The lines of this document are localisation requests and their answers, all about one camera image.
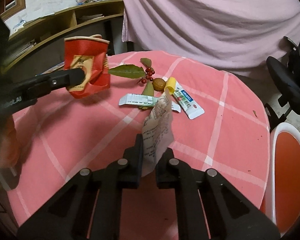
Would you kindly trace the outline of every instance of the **checkered tablecloth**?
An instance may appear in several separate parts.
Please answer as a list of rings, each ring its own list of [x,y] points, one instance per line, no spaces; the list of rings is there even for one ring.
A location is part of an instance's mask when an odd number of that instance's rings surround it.
[[[109,65],[141,66],[142,57],[152,60],[155,77],[175,77],[205,110],[194,120],[173,112],[175,157],[195,169],[217,169],[259,207],[269,167],[269,128],[261,101],[234,75],[163,51],[115,55]],[[136,80],[112,76],[109,90],[83,99],[56,90],[14,115],[26,156],[19,185],[8,192],[19,224],[80,169],[105,168],[134,145],[150,110],[118,102],[142,90]],[[153,173],[138,190],[123,191],[120,239],[178,239],[177,230],[173,190],[158,190]]]

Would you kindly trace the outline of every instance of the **silver bolt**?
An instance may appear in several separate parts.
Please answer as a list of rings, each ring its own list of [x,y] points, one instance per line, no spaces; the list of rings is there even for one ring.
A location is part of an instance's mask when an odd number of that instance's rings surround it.
[[[216,176],[218,174],[215,169],[208,169],[207,173],[211,177],[214,177],[214,176]]]
[[[173,159],[170,159],[170,160],[169,160],[169,163],[170,163],[171,165],[173,165],[173,166],[176,166],[176,165],[178,165],[178,164],[179,164],[179,160],[178,160],[178,159],[175,159],[175,158],[173,158]]]
[[[80,171],[81,176],[87,176],[87,175],[89,175],[89,173],[90,173],[90,170],[87,168],[84,168]]]
[[[120,159],[120,160],[118,160],[118,164],[119,165],[126,165],[126,164],[128,164],[128,160],[127,159]]]

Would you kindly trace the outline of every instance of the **pink cloth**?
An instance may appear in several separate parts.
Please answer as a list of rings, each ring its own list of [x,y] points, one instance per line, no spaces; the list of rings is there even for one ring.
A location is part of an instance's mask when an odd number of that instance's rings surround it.
[[[270,136],[261,101],[234,75],[163,51],[115,55],[109,65],[141,66],[142,57],[152,60],[155,77],[175,77],[205,110],[194,120],[173,112],[175,142],[170,147],[175,157],[195,169],[217,169],[259,207]],[[112,76],[109,90],[83,99],[56,90],[14,115],[18,139],[28,154],[18,187],[8,192],[19,224],[80,169],[105,168],[134,145],[150,110],[118,102],[142,90],[136,80]],[[123,191],[120,239],[178,239],[176,219],[173,190],[158,190],[154,173],[141,180],[138,190]]]
[[[122,41],[264,79],[280,40],[300,41],[298,0],[123,0]]]

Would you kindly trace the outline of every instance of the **blue qikang logo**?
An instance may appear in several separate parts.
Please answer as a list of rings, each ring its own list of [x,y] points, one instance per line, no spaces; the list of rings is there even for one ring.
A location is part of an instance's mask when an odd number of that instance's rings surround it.
[[[189,102],[192,102],[193,99],[191,96],[188,95],[188,93],[184,90],[181,90],[181,93],[188,99]]]

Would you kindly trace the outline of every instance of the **berry cluster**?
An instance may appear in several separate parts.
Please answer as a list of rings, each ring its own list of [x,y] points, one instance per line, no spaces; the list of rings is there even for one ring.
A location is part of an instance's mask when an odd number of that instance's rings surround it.
[[[147,80],[149,80],[150,82],[152,82],[153,81],[152,75],[154,75],[154,74],[155,74],[154,70],[152,70],[149,67],[146,68],[146,76],[141,79],[141,83],[142,84],[146,84]]]

